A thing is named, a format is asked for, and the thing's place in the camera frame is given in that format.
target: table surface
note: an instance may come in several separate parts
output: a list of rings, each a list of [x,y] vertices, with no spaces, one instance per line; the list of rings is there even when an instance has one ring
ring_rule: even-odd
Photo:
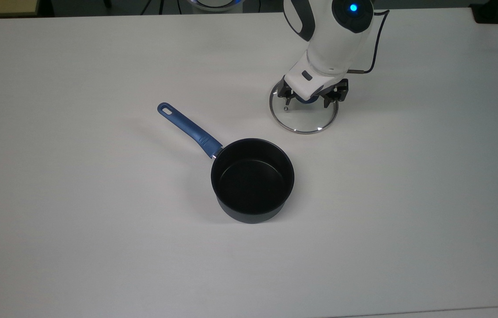
[[[0,0],[0,16],[36,15],[39,0]]]
[[[498,306],[498,26],[393,10],[374,71],[304,136],[268,98],[306,46],[283,14],[0,20],[0,317]],[[285,150],[281,213],[229,218],[163,101]]]
[[[377,315],[376,318],[498,318],[498,308],[381,314]]]

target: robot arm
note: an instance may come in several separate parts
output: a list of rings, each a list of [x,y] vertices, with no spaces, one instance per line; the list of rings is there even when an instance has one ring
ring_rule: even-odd
[[[285,0],[290,27],[308,49],[285,75],[293,93],[308,101],[343,79],[368,37],[373,19],[370,0]]]

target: saucepan handle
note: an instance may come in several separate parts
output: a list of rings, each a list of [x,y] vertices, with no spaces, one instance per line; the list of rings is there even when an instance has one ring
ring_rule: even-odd
[[[177,111],[169,103],[160,103],[157,109],[162,116],[192,137],[210,158],[214,158],[219,149],[221,149],[222,145],[219,141],[209,133],[206,133],[205,130],[201,129],[193,121],[188,119],[188,117],[182,115],[180,111]]]

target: black cable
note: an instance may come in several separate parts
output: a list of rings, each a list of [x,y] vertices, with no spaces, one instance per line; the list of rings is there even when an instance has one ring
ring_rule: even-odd
[[[373,70],[374,68],[374,62],[376,62],[376,52],[378,51],[378,41],[380,40],[380,33],[382,32],[382,27],[384,26],[384,21],[386,21],[386,17],[388,17],[388,13],[390,10],[386,10],[383,12],[374,12],[374,15],[384,15],[384,18],[382,18],[382,22],[380,23],[380,27],[378,28],[378,34],[376,35],[376,43],[374,44],[374,54],[373,54],[373,63],[370,65],[370,68],[366,71],[362,70],[348,70],[348,73],[351,74],[367,74],[370,73],[370,71]]]
[[[141,15],[143,15],[143,13],[146,11],[146,8],[147,8],[147,7],[148,7],[148,5],[150,4],[150,1],[151,1],[151,0],[148,0],[148,1],[146,2],[146,6],[144,6],[143,11],[141,12]]]

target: saucepan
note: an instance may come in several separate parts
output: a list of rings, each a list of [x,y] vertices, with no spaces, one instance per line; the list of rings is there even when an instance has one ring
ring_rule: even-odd
[[[263,139],[241,139],[223,147],[168,103],[158,112],[187,133],[215,159],[212,187],[223,211],[243,223],[259,223],[275,216],[294,186],[294,168],[286,153]]]

